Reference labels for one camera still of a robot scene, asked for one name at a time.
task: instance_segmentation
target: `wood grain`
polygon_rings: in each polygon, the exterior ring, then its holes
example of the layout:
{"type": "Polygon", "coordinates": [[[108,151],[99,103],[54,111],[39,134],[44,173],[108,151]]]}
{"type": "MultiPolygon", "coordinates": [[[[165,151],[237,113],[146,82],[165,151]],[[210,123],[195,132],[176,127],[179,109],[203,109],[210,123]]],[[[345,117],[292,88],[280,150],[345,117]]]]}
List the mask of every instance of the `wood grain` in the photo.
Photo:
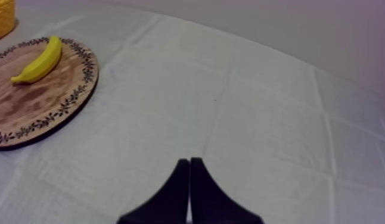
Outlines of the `wood grain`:
{"type": "Polygon", "coordinates": [[[95,55],[79,42],[62,39],[61,60],[52,72],[31,85],[13,85],[10,77],[38,58],[48,40],[34,39],[0,53],[0,148],[29,141],[59,125],[97,83],[95,55]]]}

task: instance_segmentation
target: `white tablecloth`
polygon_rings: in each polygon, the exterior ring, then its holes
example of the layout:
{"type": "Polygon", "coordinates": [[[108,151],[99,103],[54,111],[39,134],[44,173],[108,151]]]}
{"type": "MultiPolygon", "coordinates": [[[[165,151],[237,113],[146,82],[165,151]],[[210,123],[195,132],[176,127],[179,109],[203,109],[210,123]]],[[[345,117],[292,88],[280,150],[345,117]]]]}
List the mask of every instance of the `white tablecloth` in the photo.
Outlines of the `white tablecloth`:
{"type": "Polygon", "coordinates": [[[0,153],[0,224],[116,223],[192,156],[267,224],[385,223],[385,102],[372,93],[165,15],[37,0],[16,15],[0,50],[73,38],[101,72],[72,122],[0,153]]]}

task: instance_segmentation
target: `yellow basket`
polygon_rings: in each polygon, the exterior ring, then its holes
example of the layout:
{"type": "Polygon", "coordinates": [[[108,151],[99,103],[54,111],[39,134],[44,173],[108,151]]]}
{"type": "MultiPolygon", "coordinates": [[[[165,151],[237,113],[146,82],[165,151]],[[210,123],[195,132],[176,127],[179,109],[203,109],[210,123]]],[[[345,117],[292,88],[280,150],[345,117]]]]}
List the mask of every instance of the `yellow basket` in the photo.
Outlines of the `yellow basket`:
{"type": "Polygon", "coordinates": [[[14,0],[0,0],[0,38],[14,27],[14,0]]]}

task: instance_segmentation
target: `decorative floral border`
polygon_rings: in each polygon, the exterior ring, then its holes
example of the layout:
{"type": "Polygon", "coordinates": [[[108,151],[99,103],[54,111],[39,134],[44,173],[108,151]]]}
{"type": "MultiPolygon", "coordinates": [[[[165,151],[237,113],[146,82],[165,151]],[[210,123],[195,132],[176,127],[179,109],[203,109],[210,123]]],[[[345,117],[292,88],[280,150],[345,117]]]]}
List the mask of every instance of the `decorative floral border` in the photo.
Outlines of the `decorative floral border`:
{"type": "MultiPolygon", "coordinates": [[[[96,64],[94,64],[94,62],[91,60],[92,53],[90,53],[88,49],[85,49],[82,46],[80,46],[79,43],[74,42],[72,39],[63,39],[63,38],[60,38],[60,39],[62,43],[68,45],[72,50],[74,50],[74,52],[78,57],[83,58],[82,64],[84,65],[84,67],[82,71],[83,71],[84,84],[77,86],[77,88],[73,90],[73,93],[70,94],[69,97],[65,98],[64,102],[60,104],[60,108],[56,112],[51,112],[47,116],[45,116],[43,119],[37,119],[28,127],[21,127],[20,130],[16,132],[10,132],[10,133],[0,132],[0,144],[7,143],[10,140],[13,140],[16,138],[20,139],[24,136],[28,136],[28,134],[34,132],[36,129],[42,129],[44,127],[49,126],[49,124],[51,122],[54,122],[57,117],[61,117],[64,114],[68,114],[70,107],[75,105],[75,103],[79,98],[79,95],[86,91],[87,84],[94,81],[94,73],[92,70],[94,69],[94,66],[96,66],[96,64]]],[[[18,48],[38,45],[43,42],[48,43],[49,38],[44,37],[39,39],[33,39],[28,42],[19,43],[18,45],[14,45],[6,49],[4,52],[0,53],[0,59],[4,58],[6,55],[8,55],[11,52],[14,52],[18,48]]]]}

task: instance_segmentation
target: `yellow banana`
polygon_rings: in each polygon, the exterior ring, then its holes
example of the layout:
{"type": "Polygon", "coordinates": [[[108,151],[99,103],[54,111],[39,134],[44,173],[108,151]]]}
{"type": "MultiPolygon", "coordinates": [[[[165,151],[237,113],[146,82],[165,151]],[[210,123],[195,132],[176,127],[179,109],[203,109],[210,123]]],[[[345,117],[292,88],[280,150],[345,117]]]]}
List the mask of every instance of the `yellow banana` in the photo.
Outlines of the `yellow banana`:
{"type": "Polygon", "coordinates": [[[12,83],[33,83],[46,76],[59,62],[62,42],[57,36],[51,36],[43,53],[26,66],[18,76],[11,77],[12,83]]]}

